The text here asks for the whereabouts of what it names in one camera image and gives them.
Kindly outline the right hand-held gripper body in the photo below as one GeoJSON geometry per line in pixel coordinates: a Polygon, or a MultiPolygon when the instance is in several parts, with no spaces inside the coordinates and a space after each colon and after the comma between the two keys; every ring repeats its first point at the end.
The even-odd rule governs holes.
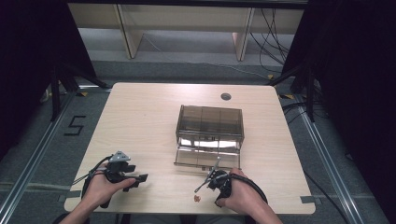
{"type": "Polygon", "coordinates": [[[224,171],[220,170],[219,162],[221,161],[221,157],[217,157],[215,165],[209,170],[204,182],[194,190],[194,195],[198,195],[198,191],[206,186],[209,189],[219,190],[219,196],[216,199],[215,205],[218,205],[218,200],[222,198],[228,198],[232,193],[232,184],[230,180],[230,175],[224,171]]]}

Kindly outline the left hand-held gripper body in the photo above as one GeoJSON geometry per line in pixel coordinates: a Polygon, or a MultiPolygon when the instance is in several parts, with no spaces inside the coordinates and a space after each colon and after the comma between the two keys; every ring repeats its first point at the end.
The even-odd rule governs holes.
{"type": "Polygon", "coordinates": [[[122,151],[117,151],[110,157],[106,165],[105,175],[109,182],[119,183],[128,176],[126,173],[132,173],[135,169],[133,164],[129,164],[128,161],[131,158],[122,151]]]}

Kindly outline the person's left hand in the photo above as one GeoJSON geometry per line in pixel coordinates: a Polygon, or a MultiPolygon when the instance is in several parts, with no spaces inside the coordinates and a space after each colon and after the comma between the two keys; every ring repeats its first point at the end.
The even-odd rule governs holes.
{"type": "Polygon", "coordinates": [[[134,182],[134,178],[127,178],[118,183],[111,183],[103,170],[96,169],[80,204],[84,208],[95,210],[109,201],[117,191],[132,186],[134,182]]]}

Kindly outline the person's right hand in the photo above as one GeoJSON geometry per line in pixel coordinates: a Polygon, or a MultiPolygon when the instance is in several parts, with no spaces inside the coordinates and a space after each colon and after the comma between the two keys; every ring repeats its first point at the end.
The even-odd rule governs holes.
{"type": "Polygon", "coordinates": [[[231,195],[228,198],[216,200],[216,205],[255,218],[267,215],[269,212],[268,204],[253,187],[235,179],[232,180],[231,195]]]}

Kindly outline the smoky transparent drawer box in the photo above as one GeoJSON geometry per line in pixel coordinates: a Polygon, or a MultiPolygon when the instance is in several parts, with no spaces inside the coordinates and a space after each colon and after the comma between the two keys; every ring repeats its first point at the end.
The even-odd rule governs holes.
{"type": "Polygon", "coordinates": [[[209,170],[240,167],[245,139],[241,109],[182,105],[176,129],[174,165],[209,170]]]}

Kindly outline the black metal stand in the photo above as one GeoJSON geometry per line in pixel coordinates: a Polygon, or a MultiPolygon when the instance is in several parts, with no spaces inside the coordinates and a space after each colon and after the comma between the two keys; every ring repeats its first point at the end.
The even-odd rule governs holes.
{"type": "Polygon", "coordinates": [[[296,67],[290,69],[287,72],[284,72],[280,77],[271,80],[268,85],[274,87],[275,85],[283,82],[289,77],[294,77],[294,81],[291,84],[291,91],[293,93],[301,93],[305,90],[306,99],[305,99],[305,106],[306,106],[306,113],[309,117],[311,122],[314,122],[314,80],[315,74],[313,70],[310,68],[309,65],[305,63],[301,63],[296,67]]]}
{"type": "Polygon", "coordinates": [[[50,75],[50,87],[52,93],[52,117],[55,121],[61,114],[61,94],[60,85],[63,85],[67,92],[76,92],[79,90],[76,77],[82,77],[92,84],[102,89],[110,89],[110,86],[96,77],[95,73],[89,74],[80,68],[69,63],[56,63],[50,75]]]}

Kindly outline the black curtain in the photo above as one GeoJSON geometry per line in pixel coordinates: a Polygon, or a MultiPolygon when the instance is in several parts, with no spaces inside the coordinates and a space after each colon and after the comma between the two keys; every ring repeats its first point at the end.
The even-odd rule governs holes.
{"type": "Polygon", "coordinates": [[[51,74],[95,77],[64,0],[0,0],[0,160],[18,142],[51,74]]]}
{"type": "Polygon", "coordinates": [[[310,74],[389,224],[396,224],[396,0],[307,0],[283,67],[310,74]]]}

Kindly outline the beige wooden desk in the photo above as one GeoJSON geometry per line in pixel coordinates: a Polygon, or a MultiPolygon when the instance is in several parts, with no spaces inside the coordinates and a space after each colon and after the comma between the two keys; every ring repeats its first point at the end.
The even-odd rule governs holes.
{"type": "Polygon", "coordinates": [[[224,32],[233,35],[236,59],[243,61],[250,33],[293,35],[301,9],[265,7],[185,7],[70,3],[79,28],[118,29],[126,56],[136,56],[148,30],[224,32]]]}

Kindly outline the aluminium floor rail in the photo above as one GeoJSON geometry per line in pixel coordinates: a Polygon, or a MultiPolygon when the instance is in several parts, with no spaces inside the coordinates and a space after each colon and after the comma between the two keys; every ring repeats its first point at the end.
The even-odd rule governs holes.
{"type": "Polygon", "coordinates": [[[0,224],[51,224],[65,213],[108,95],[94,87],[61,91],[57,118],[50,97],[38,105],[17,145],[0,161],[0,224]]]}
{"type": "Polygon", "coordinates": [[[307,129],[314,143],[320,160],[332,183],[332,187],[334,188],[338,200],[340,201],[340,204],[344,209],[344,213],[346,215],[346,223],[364,224],[361,212],[359,211],[358,206],[353,199],[346,182],[343,180],[338,169],[336,168],[332,156],[318,131],[317,125],[314,122],[313,117],[309,115],[309,112],[312,112],[312,109],[308,108],[307,101],[304,101],[304,98],[300,94],[292,95],[291,99],[294,100],[294,103],[290,107],[296,106],[301,113],[305,128],[307,129]]]}

